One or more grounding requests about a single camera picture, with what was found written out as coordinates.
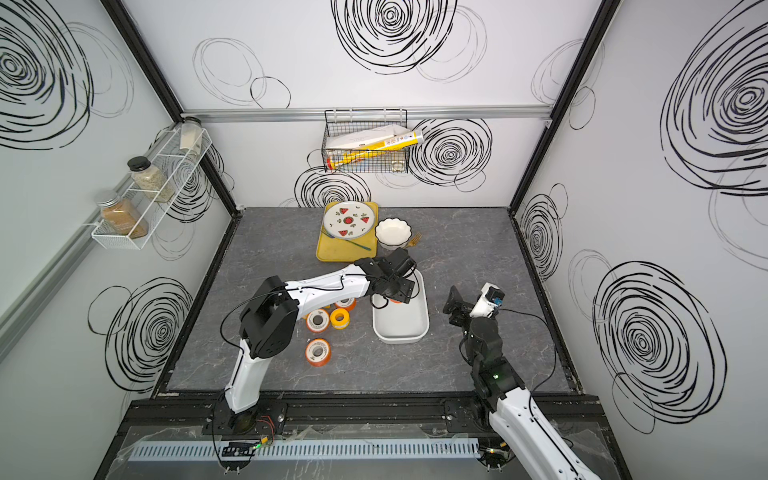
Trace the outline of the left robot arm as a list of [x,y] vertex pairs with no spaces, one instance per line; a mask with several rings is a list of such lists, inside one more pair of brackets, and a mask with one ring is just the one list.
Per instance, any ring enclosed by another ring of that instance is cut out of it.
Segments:
[[239,414],[257,404],[271,359],[287,348],[299,318],[341,300],[373,295],[407,304],[415,269],[409,252],[398,248],[306,280],[264,280],[239,315],[238,358],[224,389],[230,411]]

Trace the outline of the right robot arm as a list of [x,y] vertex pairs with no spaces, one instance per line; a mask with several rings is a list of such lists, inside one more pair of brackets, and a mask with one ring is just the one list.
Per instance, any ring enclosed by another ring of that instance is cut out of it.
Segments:
[[486,283],[477,300],[449,290],[443,313],[463,332],[464,354],[475,393],[490,427],[508,444],[533,479],[596,479],[542,413],[522,378],[503,354],[496,315],[504,292]]

